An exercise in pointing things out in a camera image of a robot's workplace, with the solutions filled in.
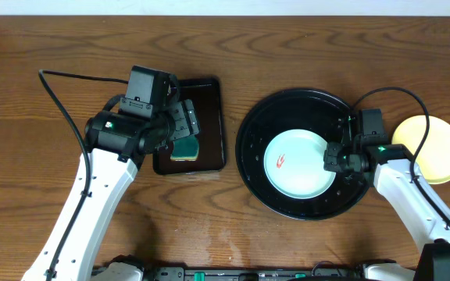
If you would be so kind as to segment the mint plate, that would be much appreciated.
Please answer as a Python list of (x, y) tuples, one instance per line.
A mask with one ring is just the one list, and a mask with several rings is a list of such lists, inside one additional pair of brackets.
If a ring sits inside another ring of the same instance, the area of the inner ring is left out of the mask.
[(269, 182), (294, 199), (320, 196), (334, 182), (335, 172), (323, 168), (327, 142), (309, 130), (287, 130), (266, 147), (263, 166)]

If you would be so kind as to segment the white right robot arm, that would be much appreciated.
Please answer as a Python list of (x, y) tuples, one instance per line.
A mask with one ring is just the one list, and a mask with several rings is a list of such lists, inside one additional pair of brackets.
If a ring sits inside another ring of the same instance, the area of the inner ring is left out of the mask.
[(450, 208), (424, 179), (402, 144), (370, 145), (361, 150), (330, 142), (323, 168), (366, 178), (398, 214), (420, 251), (416, 269), (381, 262), (365, 265), (371, 280), (450, 280)]

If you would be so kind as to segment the yellow plate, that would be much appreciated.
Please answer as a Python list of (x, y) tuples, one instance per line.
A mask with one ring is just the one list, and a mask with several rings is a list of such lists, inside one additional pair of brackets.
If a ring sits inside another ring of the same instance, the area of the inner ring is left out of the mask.
[[(430, 116), (427, 139), (416, 160), (429, 184), (450, 181), (450, 124), (435, 116)], [(426, 129), (425, 116), (413, 116), (395, 129), (392, 144), (404, 144), (412, 154), (419, 147)]]

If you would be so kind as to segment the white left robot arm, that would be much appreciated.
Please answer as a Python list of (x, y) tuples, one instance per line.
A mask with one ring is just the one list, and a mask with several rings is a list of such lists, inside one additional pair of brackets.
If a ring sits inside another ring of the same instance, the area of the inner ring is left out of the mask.
[(157, 108), (122, 98), (132, 112), (101, 110), (87, 122), (83, 156), (69, 197), (25, 280), (89, 280), (121, 197), (146, 155), (200, 130), (194, 105)]

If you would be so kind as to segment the green and yellow sponge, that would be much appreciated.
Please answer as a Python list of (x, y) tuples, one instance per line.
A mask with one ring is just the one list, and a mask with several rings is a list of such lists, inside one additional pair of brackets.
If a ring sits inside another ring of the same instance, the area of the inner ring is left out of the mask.
[(175, 162), (193, 162), (198, 158), (199, 143), (195, 136), (175, 140), (170, 160)]

